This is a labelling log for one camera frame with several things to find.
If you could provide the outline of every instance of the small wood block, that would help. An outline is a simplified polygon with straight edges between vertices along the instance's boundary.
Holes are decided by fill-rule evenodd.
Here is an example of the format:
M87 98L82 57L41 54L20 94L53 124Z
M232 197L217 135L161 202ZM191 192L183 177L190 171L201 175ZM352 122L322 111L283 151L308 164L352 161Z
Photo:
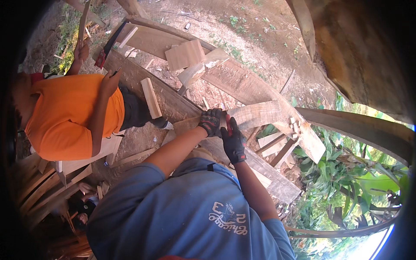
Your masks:
M171 71L184 69L206 60L199 40L184 42L178 47L167 50L165 55Z
M145 78L142 81L140 81L140 83L143 87L144 96L146 98L147 106L149 107L151 117L153 119L161 117L162 112L160 111L159 103L157 102L155 91L153 90L150 78Z
M205 66L203 63L198 63L186 68L178 75L178 79L185 87L189 87L192 83L197 81L205 73Z
M119 48L123 48L125 45L126 45L126 43L130 40L130 38L132 38L133 37L133 35L134 35L134 33L137 31L137 29L138 29L138 27L133 27L133 29L129 32L129 34L126 36L126 38L124 38L122 41L121 41L121 43L120 43L120 45L119 45Z
M205 56L207 59L204 63L207 68L220 66L230 58L230 56L228 56L228 54L221 48L216 48Z

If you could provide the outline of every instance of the dirt ground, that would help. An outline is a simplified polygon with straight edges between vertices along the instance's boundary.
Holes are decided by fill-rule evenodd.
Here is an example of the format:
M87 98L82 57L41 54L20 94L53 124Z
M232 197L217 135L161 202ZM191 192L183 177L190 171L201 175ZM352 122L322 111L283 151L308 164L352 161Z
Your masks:
M87 26L92 35L90 57L83 64L81 74L106 73L105 70L94 67L94 60L91 56L99 44L107 42L109 35L105 34L105 31L113 30L117 23L127 15L116 0L101 2L103 5L100 8L108 14L104 21L109 25L106 28L97 28L92 22L88 23ZM278 91L281 90L292 70L295 70L292 81L282 93L291 104L309 108L316 108L322 104L326 109L334 109L335 91L311 62L298 30L299 25L285 0L260 1L261 6L254 4L252 0L161 0L158 2L142 0L139 2L153 20L225 48L230 55L240 62L246 63L250 69ZM63 19L61 12L63 5L63 1L55 2L33 33L27 47L27 57L20 66L21 71L39 72L42 65L55 62L56 58L53 55L61 40L59 26ZM191 12L192 17L200 21L164 11ZM230 17L238 20L234 27L231 25ZM188 22L191 23L191 27L185 30L184 27ZM129 49L130 47L126 46L118 51L124 53ZM142 67L145 67L152 59L154 61L148 70L171 87L179 89L181 83L177 75L181 71L168 71L166 61L141 51L138 52L136 58L132 58ZM199 80L189 91L188 98L206 109L203 97L206 98L210 108L232 109L241 106L241 103L233 97L213 85ZM249 136L252 131L252 129L246 130L244 135ZM129 129L121 142L115 160L118 161L138 152L159 147L166 134L167 130L157 129L150 123L142 128ZM248 146L254 150L259 148L256 141L250 142ZM105 180L112 184L123 170L131 168L145 158L146 156L116 168L107 168L104 165L104 159L98 160L93 163L94 175L92 178L97 181ZM265 160L270 162L272 156ZM289 169L283 164L281 173L295 185L302 186L298 180L300 171L297 166Z

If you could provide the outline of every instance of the work glove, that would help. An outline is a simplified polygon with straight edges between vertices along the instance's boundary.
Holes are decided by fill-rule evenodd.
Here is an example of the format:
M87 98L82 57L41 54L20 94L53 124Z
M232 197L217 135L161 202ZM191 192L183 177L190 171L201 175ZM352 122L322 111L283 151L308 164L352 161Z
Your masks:
M232 164L240 163L245 161L246 157L244 154L245 149L245 137L238 130L237 122L234 117L226 115L227 129L221 127L221 136L224 141L224 151L227 154Z
M221 108L214 108L202 112L198 126L207 131L208 137L221 137L220 118L222 111L223 110Z

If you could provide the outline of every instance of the green plant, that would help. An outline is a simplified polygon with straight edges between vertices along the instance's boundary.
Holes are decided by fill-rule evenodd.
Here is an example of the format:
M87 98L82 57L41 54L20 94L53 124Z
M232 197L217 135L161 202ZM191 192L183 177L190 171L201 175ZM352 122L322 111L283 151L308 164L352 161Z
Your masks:
M238 17L230 16L231 26L235 28L235 25L238 23Z

